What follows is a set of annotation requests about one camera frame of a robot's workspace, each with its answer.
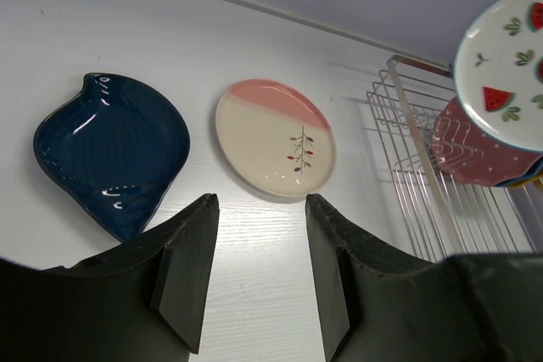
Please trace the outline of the white patterned plate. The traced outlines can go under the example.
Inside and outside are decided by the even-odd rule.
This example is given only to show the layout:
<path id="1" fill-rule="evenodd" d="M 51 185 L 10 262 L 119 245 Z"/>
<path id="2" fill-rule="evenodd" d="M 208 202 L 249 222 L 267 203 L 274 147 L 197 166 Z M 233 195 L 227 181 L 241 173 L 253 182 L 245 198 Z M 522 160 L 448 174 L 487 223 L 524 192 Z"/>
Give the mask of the white patterned plate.
<path id="1" fill-rule="evenodd" d="M 542 0 L 498 0 L 467 29 L 456 53 L 456 95 L 499 142 L 542 149 Z"/>

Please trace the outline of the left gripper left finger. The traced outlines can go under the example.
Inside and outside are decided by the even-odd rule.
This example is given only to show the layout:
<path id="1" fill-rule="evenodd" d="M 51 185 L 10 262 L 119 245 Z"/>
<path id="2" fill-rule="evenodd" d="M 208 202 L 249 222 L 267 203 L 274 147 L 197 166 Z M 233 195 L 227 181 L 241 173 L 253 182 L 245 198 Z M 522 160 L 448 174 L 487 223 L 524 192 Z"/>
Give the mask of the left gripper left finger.
<path id="1" fill-rule="evenodd" d="M 76 265 L 1 263 L 4 361 L 186 361 L 200 348 L 219 200 Z"/>

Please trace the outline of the dark blue plate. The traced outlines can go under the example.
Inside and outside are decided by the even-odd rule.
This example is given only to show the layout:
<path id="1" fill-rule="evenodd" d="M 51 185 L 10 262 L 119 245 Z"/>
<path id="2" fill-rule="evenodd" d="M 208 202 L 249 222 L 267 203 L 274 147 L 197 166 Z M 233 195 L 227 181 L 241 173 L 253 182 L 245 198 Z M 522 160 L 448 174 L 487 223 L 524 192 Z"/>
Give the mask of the dark blue plate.
<path id="1" fill-rule="evenodd" d="M 140 235 L 188 160 L 176 107 L 151 86 L 88 73 L 78 94 L 36 129 L 44 173 L 120 242 Z"/>

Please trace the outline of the teal blue plate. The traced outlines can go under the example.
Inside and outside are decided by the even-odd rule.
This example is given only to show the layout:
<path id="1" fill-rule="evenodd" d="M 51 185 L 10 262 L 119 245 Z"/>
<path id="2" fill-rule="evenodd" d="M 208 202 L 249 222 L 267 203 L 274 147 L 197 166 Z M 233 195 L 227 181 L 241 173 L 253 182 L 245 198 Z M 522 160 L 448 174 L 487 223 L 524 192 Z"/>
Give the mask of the teal blue plate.
<path id="1" fill-rule="evenodd" d="M 520 187 L 523 184 L 535 181 L 542 175 L 542 156 L 531 159 L 522 159 L 515 163 L 510 175 L 502 182 L 495 184 L 496 187 Z"/>

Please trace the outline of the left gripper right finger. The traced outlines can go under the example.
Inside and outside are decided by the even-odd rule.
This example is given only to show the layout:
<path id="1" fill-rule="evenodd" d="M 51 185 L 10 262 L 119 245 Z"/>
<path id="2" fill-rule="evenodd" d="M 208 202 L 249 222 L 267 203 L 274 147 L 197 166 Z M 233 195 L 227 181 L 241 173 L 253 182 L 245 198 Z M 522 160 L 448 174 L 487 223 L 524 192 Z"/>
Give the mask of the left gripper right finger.
<path id="1" fill-rule="evenodd" d="M 323 196 L 305 202 L 328 361 L 539 361 L 542 258 L 412 256 L 346 219 Z"/>

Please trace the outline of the pink and cream plate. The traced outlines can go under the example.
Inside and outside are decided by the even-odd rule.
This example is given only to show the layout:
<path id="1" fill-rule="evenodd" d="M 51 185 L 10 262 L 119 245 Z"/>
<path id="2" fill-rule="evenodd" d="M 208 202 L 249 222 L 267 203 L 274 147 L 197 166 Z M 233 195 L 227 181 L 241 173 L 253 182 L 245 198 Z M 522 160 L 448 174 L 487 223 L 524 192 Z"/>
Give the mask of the pink and cream plate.
<path id="1" fill-rule="evenodd" d="M 215 124 L 227 162 L 261 192 L 302 198 L 322 188 L 333 173 L 332 127 L 291 86 L 264 79 L 236 82 L 221 96 Z"/>

